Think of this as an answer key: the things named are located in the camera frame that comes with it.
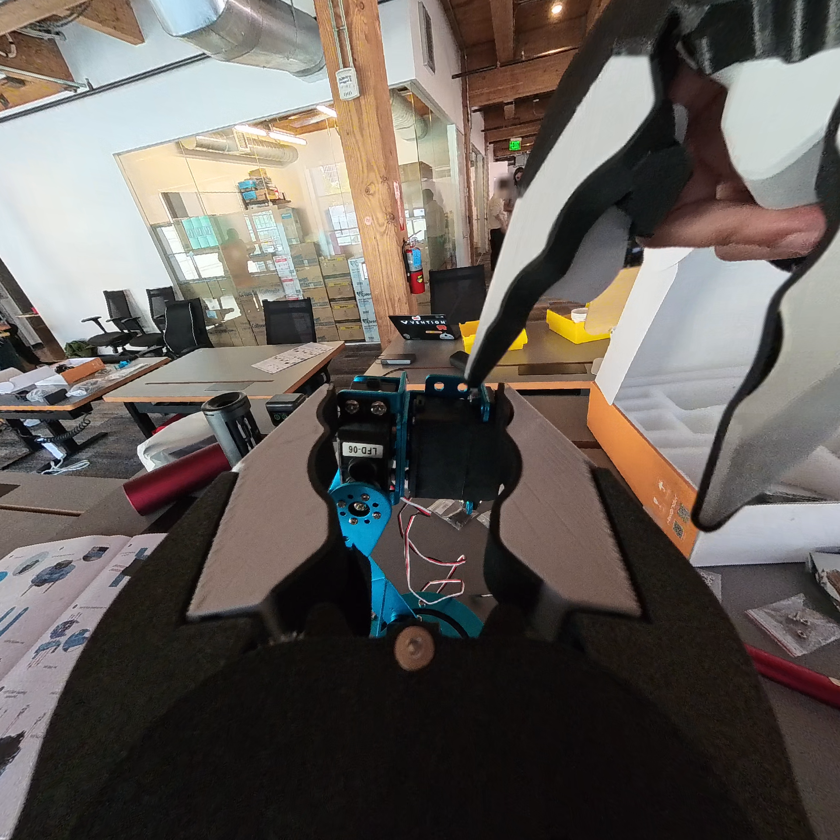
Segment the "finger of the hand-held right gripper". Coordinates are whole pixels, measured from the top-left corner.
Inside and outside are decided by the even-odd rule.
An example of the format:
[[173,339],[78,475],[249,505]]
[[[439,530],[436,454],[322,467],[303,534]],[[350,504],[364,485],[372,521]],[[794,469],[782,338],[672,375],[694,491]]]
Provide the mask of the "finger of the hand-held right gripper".
[[713,531],[838,430],[839,240],[773,294],[749,372],[727,405],[692,520]]
[[518,199],[465,370],[478,385],[540,298],[592,301],[627,242],[662,218],[662,80],[652,56],[613,56]]

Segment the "blue toy robot arm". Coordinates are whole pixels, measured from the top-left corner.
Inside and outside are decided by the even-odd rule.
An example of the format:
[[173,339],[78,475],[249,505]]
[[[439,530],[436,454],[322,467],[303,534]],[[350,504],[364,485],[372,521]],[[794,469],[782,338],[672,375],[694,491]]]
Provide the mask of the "blue toy robot arm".
[[478,637],[483,623],[460,601],[458,577],[466,562],[421,551],[414,522],[431,518],[437,499],[494,501],[500,491],[499,446],[508,421],[486,385],[470,387],[460,376],[426,378],[410,391],[399,376],[360,375],[344,391],[380,393],[395,415],[394,484],[391,494],[360,482],[343,483],[340,470],[329,494],[344,541],[371,566],[371,636],[411,621],[431,624],[447,637]]

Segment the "black servo motor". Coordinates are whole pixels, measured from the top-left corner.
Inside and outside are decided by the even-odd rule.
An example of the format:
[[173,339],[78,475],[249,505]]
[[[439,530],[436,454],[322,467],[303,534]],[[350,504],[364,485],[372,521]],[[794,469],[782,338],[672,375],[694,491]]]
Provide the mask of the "black servo motor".
[[380,393],[338,393],[335,446],[343,483],[370,485],[391,494],[396,456],[396,420]]

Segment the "grey desk with orange edge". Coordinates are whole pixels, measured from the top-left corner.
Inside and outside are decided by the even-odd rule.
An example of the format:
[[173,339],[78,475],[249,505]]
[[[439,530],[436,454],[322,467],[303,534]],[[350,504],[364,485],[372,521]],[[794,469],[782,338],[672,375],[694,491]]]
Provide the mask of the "grey desk with orange edge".
[[244,392],[251,400],[266,400],[295,392],[340,354],[344,342],[322,343],[319,355],[277,373],[256,368],[256,363],[293,348],[293,344],[283,344],[197,350],[132,380],[103,400],[132,405],[137,415],[151,413],[155,406],[163,412],[170,406],[201,406],[223,392]]
[[[595,376],[594,360],[605,355],[609,340],[575,344],[552,332],[544,321],[527,324],[528,342],[521,350],[504,354],[488,374],[486,384],[495,387],[505,383],[523,390],[588,390]],[[407,355],[414,362],[404,370],[410,391],[424,389],[430,375],[458,375],[449,362],[450,356],[464,349],[462,339],[452,341],[406,341],[397,338],[384,351],[386,359],[402,359]]]

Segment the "person's right hand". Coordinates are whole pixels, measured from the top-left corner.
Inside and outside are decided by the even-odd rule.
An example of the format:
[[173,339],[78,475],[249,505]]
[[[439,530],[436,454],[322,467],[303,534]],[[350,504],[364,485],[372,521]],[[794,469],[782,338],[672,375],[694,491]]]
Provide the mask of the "person's right hand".
[[713,248],[727,261],[784,260],[809,255],[826,231],[818,205],[768,209],[736,173],[721,131],[726,89],[682,66],[668,94],[687,110],[685,146],[692,175],[645,248]]

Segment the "orange white cardboard box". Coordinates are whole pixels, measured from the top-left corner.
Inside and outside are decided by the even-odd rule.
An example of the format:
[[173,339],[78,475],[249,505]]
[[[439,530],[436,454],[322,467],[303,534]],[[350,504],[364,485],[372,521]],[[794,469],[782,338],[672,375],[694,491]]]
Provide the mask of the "orange white cardboard box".
[[698,567],[838,552],[838,437],[794,483],[714,532],[690,518],[725,406],[749,371],[787,274],[706,249],[648,251],[591,389],[587,423],[665,536]]

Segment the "black cylindrical object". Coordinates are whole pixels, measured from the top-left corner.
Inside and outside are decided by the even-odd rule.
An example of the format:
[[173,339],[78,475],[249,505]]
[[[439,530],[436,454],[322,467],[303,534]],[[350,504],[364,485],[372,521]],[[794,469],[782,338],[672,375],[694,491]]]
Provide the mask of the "black cylindrical object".
[[231,468],[264,438],[243,392],[217,394],[202,405],[202,411]]

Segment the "yellow storage box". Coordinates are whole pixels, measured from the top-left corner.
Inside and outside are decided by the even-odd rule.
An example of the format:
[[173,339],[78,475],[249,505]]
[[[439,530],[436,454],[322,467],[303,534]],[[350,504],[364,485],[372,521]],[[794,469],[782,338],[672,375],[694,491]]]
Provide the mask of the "yellow storage box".
[[585,330],[584,322],[576,322],[572,318],[552,309],[546,311],[546,323],[552,332],[574,344],[592,343],[611,338],[609,332],[601,334],[588,333]]
[[[460,331],[461,339],[464,343],[464,351],[468,354],[471,352],[472,347],[474,345],[474,341],[476,340],[476,333],[478,330],[480,322],[478,320],[473,321],[466,321],[460,322],[458,324],[458,329]],[[513,341],[511,346],[507,349],[507,352],[512,351],[519,351],[522,350],[526,344],[528,343],[528,335],[527,331],[523,329],[520,331],[519,336]]]

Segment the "black office chair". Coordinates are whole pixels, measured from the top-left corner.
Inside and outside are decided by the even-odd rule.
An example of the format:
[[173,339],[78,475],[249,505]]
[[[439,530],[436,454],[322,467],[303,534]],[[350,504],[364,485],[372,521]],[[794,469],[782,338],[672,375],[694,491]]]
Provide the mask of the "black office chair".
[[100,316],[84,318],[80,323],[96,325],[98,332],[90,336],[87,343],[97,354],[118,354],[144,334],[143,324],[133,315],[124,290],[105,290],[102,295],[108,310],[105,319],[108,326],[103,325]]
[[177,300],[172,287],[147,290],[150,315],[158,332],[143,332],[125,351],[139,356],[160,355],[176,360],[196,350],[214,347],[200,299]]
[[309,298],[297,300],[263,300],[261,302],[265,318],[266,344],[315,343],[316,325]]
[[428,289],[432,314],[445,316],[452,325],[477,321],[487,296],[485,267],[431,270]]

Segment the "printed paper leaflet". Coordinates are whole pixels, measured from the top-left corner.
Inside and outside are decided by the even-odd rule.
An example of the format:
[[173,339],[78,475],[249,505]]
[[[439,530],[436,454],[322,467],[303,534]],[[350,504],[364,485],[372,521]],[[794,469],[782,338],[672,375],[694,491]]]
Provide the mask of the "printed paper leaflet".
[[296,364],[318,358],[324,354],[329,354],[332,350],[333,347],[326,343],[304,343],[254,363],[252,367],[270,375],[277,375]]

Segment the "red fire extinguisher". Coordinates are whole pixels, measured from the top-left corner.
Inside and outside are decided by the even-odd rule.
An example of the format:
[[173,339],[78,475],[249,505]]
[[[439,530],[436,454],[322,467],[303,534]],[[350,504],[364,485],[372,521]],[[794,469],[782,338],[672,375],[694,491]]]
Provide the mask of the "red fire extinguisher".
[[412,240],[404,240],[402,256],[406,268],[406,280],[414,296],[421,296],[426,291],[424,277],[423,253],[419,245]]

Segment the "black laptop with stickers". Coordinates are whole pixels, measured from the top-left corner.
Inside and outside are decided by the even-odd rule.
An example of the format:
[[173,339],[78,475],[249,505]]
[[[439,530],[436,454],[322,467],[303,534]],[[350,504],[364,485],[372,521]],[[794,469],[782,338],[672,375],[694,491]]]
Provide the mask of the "black laptop with stickers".
[[388,319],[405,341],[455,341],[460,338],[459,325],[453,325],[444,314],[391,315]]

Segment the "assembly instruction manual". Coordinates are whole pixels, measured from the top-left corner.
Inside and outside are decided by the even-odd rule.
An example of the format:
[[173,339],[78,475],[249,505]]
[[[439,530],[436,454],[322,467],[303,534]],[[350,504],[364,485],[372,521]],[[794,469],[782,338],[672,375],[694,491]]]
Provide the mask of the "assembly instruction manual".
[[1,569],[1,829],[10,838],[49,721],[105,612],[161,532],[94,535],[14,550]]

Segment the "pile of small parts bags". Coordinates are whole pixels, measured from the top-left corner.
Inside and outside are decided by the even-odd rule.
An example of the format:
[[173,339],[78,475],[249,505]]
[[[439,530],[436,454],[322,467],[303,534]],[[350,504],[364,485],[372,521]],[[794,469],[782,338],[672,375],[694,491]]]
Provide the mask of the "pile of small parts bags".
[[742,640],[838,674],[838,610],[805,562],[698,567]]

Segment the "silver ceiling duct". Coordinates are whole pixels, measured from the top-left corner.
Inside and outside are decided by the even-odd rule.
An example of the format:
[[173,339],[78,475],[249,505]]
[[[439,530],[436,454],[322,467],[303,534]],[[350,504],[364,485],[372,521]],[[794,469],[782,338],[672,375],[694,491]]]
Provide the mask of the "silver ceiling duct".
[[327,76],[314,16],[281,1],[151,1],[166,34],[214,60],[281,70],[305,81]]

